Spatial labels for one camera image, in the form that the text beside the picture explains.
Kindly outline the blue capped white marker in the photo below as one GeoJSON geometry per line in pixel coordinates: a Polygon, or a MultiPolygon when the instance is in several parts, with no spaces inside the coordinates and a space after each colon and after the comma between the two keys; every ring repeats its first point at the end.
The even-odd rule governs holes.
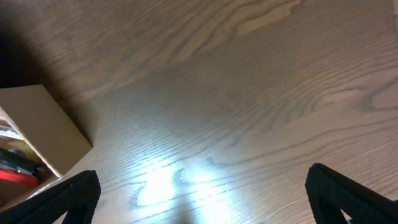
{"type": "Polygon", "coordinates": [[[24,138],[15,130],[8,126],[0,127],[0,135],[7,138],[13,138],[18,140],[23,140],[24,138]]]}

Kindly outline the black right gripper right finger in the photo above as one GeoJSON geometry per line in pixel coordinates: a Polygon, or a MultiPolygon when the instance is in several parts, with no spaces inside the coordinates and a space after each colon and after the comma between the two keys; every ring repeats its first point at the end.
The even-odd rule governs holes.
{"type": "Polygon", "coordinates": [[[321,164],[313,164],[305,181],[317,223],[397,223],[397,201],[321,164]]]}

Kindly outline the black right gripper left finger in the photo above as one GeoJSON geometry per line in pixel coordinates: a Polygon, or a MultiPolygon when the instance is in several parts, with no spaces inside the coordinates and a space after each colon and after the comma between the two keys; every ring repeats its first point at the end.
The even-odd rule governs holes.
{"type": "Polygon", "coordinates": [[[90,224],[101,195],[95,170],[85,170],[1,212],[1,223],[90,224]]]}

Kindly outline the red black utility knife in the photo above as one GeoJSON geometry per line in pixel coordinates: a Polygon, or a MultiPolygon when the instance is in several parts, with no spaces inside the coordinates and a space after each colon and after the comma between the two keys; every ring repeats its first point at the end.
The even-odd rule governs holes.
{"type": "Polygon", "coordinates": [[[36,186],[44,175],[40,163],[1,148],[1,180],[36,186]]]}

